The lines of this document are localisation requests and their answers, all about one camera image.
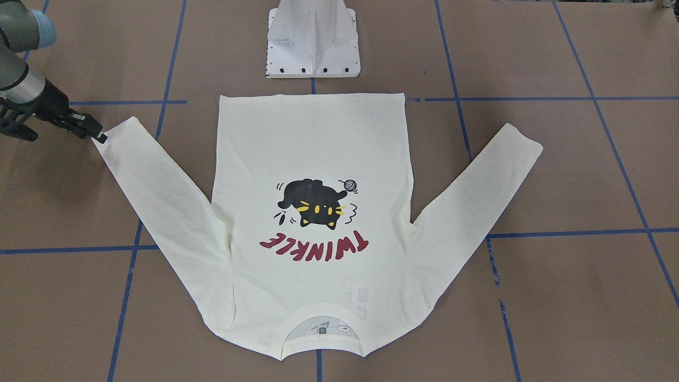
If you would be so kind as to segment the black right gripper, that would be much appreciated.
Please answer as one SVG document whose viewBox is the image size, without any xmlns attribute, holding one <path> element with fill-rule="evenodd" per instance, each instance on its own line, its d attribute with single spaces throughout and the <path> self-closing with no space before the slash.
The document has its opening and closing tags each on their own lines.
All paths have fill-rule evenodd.
<svg viewBox="0 0 679 382">
<path fill-rule="evenodd" d="M 80 114 L 71 109 L 66 94 L 49 80 L 46 80 L 45 87 L 36 102 L 37 106 L 33 114 L 38 119 L 70 131 L 78 138 L 91 137 L 101 144 L 108 139 L 107 135 L 102 132 L 102 125 L 90 114 Z"/>
</svg>

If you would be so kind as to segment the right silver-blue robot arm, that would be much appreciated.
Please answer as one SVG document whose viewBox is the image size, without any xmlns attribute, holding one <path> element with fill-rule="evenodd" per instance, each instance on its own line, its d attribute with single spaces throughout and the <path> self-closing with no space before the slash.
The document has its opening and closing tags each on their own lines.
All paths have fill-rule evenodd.
<svg viewBox="0 0 679 382">
<path fill-rule="evenodd" d="M 56 29 L 49 17 L 21 1 L 2 1 L 1 36 L 2 135 L 35 141 L 37 132 L 26 124 L 34 116 L 78 138 L 104 143 L 102 125 L 72 109 L 68 96 L 19 56 L 55 44 Z"/>
</svg>

